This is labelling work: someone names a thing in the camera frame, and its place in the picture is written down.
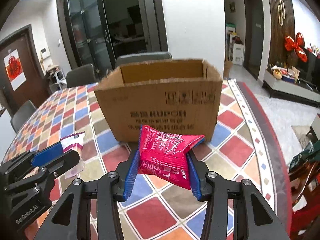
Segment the purple white cake packet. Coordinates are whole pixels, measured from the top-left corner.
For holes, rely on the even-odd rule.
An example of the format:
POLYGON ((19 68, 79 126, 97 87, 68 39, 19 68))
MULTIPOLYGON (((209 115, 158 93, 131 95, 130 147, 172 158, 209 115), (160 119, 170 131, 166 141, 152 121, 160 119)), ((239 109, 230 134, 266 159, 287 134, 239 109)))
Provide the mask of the purple white cake packet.
POLYGON ((67 135, 60 139, 63 153, 73 152, 71 154, 72 167, 65 172, 65 178, 72 178, 85 169, 85 163, 82 158, 82 150, 84 148, 85 132, 78 132, 67 135))

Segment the pink snack packet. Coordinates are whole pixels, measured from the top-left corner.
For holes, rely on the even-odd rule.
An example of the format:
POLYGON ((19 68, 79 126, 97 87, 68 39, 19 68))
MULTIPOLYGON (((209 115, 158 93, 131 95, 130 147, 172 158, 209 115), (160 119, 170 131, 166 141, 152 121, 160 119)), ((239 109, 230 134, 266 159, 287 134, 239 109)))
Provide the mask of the pink snack packet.
POLYGON ((138 144, 138 173, 154 175, 190 190, 187 153, 202 142, 204 135, 165 133, 142 125, 138 144))

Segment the grey chair near left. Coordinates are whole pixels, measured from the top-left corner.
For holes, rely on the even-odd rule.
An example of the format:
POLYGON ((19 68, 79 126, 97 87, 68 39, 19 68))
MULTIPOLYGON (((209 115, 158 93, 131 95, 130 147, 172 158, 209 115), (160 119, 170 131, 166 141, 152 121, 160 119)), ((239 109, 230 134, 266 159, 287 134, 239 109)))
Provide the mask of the grey chair near left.
POLYGON ((36 112, 35 105, 30 101, 26 101, 10 120, 11 126, 15 133, 29 120, 29 118, 36 112))

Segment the colourful checkered tablecloth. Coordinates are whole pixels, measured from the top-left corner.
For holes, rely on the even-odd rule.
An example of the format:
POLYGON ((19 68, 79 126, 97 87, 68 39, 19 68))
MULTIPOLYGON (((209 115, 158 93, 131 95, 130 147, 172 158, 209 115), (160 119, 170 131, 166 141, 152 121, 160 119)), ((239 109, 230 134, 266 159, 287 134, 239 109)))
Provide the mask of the colourful checkered tablecloth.
MULTIPOLYGON (((116 141, 93 90, 86 85, 55 92, 17 133, 11 125, 2 125, 1 161, 83 131, 85 169, 78 177, 91 181, 115 170, 132 145, 116 141)), ((194 154, 226 179, 249 179, 290 230, 291 193, 283 153, 268 117, 244 82, 223 82, 214 135, 194 154)), ((118 210, 126 239, 199 239, 206 204, 161 178, 138 175, 131 196, 118 210)))

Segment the brown door red poster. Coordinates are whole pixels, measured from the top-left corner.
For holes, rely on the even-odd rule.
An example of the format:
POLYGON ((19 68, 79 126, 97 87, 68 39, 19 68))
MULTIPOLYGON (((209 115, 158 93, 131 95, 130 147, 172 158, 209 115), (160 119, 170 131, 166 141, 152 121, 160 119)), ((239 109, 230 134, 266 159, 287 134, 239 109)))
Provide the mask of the brown door red poster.
POLYGON ((40 107, 49 96, 29 24, 1 40, 1 103, 13 115, 28 100, 40 107))

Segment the brown cardboard box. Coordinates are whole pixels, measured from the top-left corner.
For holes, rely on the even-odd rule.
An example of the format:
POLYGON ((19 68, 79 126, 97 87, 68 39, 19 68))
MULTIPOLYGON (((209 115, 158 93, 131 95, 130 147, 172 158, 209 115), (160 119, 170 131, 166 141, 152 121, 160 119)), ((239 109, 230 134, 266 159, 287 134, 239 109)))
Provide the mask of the brown cardboard box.
POLYGON ((204 135, 217 124, 223 78, 206 60, 124 64, 94 93, 117 141, 137 142, 141 125, 174 134, 204 135))

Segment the wooden chair red cloth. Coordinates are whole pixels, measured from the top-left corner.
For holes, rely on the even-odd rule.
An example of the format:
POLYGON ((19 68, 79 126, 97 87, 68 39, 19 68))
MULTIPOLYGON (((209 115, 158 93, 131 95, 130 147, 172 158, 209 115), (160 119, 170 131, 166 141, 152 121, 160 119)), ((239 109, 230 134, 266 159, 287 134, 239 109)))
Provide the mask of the wooden chair red cloth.
POLYGON ((319 218, 319 141, 294 156, 289 166, 292 197, 291 239, 299 239, 319 218))

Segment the grey dining chair left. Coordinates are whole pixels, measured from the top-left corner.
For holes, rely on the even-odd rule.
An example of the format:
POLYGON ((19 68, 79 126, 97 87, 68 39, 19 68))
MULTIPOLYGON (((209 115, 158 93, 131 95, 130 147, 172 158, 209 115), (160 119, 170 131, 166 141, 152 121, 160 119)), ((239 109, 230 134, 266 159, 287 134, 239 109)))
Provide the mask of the grey dining chair left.
POLYGON ((67 73, 66 82, 67 88, 96 83, 93 64, 89 63, 71 70, 67 73))

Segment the grey dining chair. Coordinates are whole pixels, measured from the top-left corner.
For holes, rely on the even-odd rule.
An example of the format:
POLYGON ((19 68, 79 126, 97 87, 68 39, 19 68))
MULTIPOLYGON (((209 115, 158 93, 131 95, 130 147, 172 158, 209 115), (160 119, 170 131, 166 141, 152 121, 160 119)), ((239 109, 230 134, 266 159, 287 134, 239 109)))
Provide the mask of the grey dining chair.
POLYGON ((96 83, 93 64, 89 63, 71 70, 67 73, 66 82, 67 88, 96 83))
POLYGON ((116 67, 119 67, 123 64, 169 59, 172 59, 172 55, 168 51, 128 54, 120 56, 116 59, 116 67))

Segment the low white tv bench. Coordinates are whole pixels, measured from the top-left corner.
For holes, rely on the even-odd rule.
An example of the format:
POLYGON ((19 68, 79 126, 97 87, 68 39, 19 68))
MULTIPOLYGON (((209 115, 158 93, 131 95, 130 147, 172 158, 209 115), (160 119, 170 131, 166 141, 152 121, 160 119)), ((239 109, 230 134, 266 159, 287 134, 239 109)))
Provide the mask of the low white tv bench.
POLYGON ((319 107, 319 92, 276 79, 268 70, 265 70, 262 88, 268 91, 270 98, 302 103, 316 108, 319 107))

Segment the white storage shelf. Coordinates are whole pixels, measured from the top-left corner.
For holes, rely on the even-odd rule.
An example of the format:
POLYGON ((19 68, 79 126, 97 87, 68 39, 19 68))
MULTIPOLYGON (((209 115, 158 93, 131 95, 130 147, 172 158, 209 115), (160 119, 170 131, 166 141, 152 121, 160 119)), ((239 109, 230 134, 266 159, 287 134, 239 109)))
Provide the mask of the white storage shelf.
POLYGON ((244 44, 232 23, 226 24, 226 57, 236 65, 242 65, 244 61, 244 44))

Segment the black glass sliding door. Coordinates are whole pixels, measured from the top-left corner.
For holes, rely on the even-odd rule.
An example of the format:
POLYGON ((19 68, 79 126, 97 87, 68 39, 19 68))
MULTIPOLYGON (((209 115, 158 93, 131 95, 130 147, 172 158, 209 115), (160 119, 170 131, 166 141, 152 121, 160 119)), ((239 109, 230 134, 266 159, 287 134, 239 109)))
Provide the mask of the black glass sliding door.
POLYGON ((71 69, 92 64, 97 78, 119 57, 168 51, 162 0, 56 0, 71 69))

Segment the red bow balloon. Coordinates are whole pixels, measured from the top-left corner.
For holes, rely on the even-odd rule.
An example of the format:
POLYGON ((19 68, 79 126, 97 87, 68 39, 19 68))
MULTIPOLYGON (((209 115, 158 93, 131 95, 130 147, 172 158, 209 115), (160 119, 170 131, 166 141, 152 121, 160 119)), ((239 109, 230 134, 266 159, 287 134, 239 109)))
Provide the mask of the red bow balloon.
POLYGON ((304 51, 305 41, 302 33, 297 33, 295 39, 291 36, 284 37, 284 47, 287 51, 295 51, 298 58, 307 63, 308 57, 304 51))

